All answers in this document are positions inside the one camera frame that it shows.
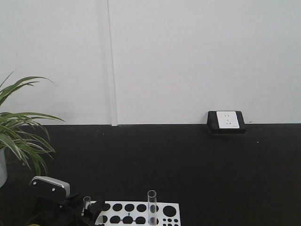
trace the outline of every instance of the black mat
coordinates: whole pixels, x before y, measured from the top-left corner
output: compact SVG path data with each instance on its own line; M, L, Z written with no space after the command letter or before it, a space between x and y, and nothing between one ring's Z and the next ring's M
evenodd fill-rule
M182 225L301 225L301 124L247 125L211 136L206 125L47 126L57 150L49 176L96 200L178 202ZM31 216L33 174L8 164L0 220Z

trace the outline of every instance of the green leaf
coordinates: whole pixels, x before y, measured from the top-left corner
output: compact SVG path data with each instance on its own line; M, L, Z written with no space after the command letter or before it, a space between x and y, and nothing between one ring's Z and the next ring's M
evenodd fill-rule
M0 141L2 141L6 147L8 147L12 152L17 156L19 160L22 159L22 155L20 154L20 149L15 145L14 141L5 134L0 134Z
M8 75L8 77L6 77L6 79L1 83L0 88L1 88L1 86L6 82L6 80L11 76L11 74L14 73L14 72L15 72L15 71L12 71L12 72Z
M44 119L53 119L53 120L59 120L59 121L64 121L63 119L60 119L58 117L49 115L49 114L43 114L43 113L37 113L37 112L21 112L21 113L11 113L11 114L7 114L2 116L3 119L9 119L9 118L15 118L15 117L19 117L19 116L27 116L27 115L38 115L38 116L42 116L44 117Z

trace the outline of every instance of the potted plant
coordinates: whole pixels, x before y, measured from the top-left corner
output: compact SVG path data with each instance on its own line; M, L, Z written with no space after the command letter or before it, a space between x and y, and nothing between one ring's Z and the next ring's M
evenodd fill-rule
M12 73L10 73L0 84L0 106L12 93L16 92L20 88L24 86L33 86L34 83L38 82L35 81L35 79L47 79L38 76L25 77L18 80L15 84L3 88L3 84ZM54 152L54 149L44 138L24 130L26 128L24 126L26 125L32 128L41 128L49 140L48 131L43 125L36 121L38 119L62 121L60 118L43 113L0 113L0 187L4 185L7 179L4 155L5 149L11 151L18 160L24 162L29 168L31 168L30 165L32 162L35 167L36 175L41 174L41 166L45 173L47 173L46 164L41 155L50 155L49 153Z

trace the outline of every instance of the electrical outlet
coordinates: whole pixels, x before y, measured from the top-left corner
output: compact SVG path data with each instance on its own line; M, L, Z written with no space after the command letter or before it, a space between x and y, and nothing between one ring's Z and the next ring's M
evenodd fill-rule
M216 112L217 121L220 129L238 129L239 123L236 112L225 111Z

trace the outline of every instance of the white wall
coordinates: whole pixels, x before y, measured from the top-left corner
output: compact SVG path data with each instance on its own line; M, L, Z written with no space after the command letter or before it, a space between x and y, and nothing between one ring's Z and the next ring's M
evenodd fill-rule
M8 84L57 85L24 88L0 111L66 124L111 124L115 107L119 124L205 123L209 110L301 122L300 1L109 0L111 33L106 7L0 0L0 80L16 69Z
M0 81L45 76L7 99L2 111L37 111L65 124L110 124L98 0L0 0Z
M301 122L301 2L110 0L119 124Z

